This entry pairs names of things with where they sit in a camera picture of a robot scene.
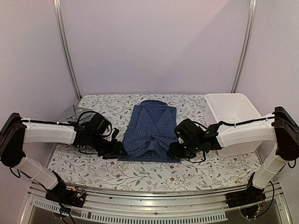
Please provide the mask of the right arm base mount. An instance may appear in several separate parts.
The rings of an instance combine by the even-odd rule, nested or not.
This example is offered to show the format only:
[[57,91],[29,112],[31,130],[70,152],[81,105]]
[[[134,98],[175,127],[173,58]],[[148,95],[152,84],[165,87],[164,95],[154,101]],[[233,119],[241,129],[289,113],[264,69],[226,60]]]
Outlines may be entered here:
[[266,199],[263,189],[257,189],[255,187],[249,187],[245,190],[227,193],[225,197],[226,204],[229,208],[257,203]]

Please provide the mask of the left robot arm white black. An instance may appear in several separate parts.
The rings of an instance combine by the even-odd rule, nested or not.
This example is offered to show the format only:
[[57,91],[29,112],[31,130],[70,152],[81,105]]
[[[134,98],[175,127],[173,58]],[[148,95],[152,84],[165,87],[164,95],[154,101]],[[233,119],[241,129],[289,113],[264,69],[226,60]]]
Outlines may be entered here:
[[23,146],[37,142],[61,143],[91,147],[104,159],[125,157],[127,152],[116,139],[118,133],[118,129],[112,128],[112,124],[95,111],[83,112],[76,121],[68,122],[24,119],[12,113],[0,131],[0,161],[39,182],[64,203],[70,196],[59,175],[26,156]]

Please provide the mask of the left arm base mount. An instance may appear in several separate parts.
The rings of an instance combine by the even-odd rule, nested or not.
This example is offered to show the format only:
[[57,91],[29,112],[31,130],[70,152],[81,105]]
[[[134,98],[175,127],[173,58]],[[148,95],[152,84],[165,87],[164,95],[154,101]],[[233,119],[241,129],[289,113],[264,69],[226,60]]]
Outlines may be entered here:
[[78,187],[71,189],[55,187],[51,190],[47,190],[45,198],[63,205],[82,208],[85,203],[86,191]]

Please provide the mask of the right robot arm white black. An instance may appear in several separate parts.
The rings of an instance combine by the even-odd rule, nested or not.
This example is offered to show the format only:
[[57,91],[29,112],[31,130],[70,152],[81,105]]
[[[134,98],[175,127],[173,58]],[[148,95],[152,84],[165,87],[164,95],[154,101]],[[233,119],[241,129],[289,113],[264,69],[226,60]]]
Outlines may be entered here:
[[245,143],[274,141],[275,146],[262,166],[252,175],[250,187],[242,192],[242,200],[252,203],[268,182],[289,162],[299,157],[299,126],[285,108],[275,107],[274,112],[258,119],[235,124],[220,121],[206,130],[190,119],[185,119],[174,129],[183,142],[169,146],[167,155],[172,159],[190,159],[196,153],[222,150]]

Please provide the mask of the blue checked long sleeve shirt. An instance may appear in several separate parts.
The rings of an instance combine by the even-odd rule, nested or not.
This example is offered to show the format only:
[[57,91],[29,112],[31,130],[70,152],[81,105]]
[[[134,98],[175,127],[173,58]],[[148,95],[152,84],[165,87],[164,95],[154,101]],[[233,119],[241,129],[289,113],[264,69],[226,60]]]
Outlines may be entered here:
[[169,146],[177,142],[174,132],[177,109],[158,100],[145,100],[135,105],[123,136],[127,156],[120,161],[180,163],[167,155]]

